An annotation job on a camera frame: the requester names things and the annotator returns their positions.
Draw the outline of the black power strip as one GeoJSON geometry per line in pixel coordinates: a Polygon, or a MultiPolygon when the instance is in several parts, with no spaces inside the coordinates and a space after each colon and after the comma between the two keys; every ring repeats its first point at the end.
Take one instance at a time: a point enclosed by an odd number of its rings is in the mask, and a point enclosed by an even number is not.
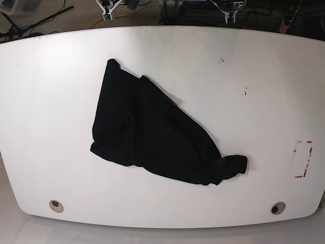
{"type": "Polygon", "coordinates": [[[292,21],[294,20],[300,8],[300,5],[301,5],[301,1],[299,0],[292,2],[291,7],[289,8],[288,12],[285,14],[284,20],[279,27],[279,32],[281,34],[287,33],[292,21]]]}

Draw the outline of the red tape rectangle marking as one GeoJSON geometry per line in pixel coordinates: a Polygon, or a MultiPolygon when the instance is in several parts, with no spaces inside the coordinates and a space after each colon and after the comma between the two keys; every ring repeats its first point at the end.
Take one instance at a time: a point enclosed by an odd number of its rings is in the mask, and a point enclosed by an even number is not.
{"type": "Polygon", "coordinates": [[[306,177],[313,151],[313,141],[298,140],[295,145],[291,174],[293,178],[306,177]]]}

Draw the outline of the black graphic T-shirt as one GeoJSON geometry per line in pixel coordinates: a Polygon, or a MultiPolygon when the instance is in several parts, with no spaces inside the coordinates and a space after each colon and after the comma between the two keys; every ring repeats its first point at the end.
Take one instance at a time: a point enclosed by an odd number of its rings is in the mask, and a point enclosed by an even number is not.
{"type": "Polygon", "coordinates": [[[209,134],[147,77],[107,61],[90,150],[100,158],[194,185],[246,172],[246,156],[223,157],[209,134]]]}

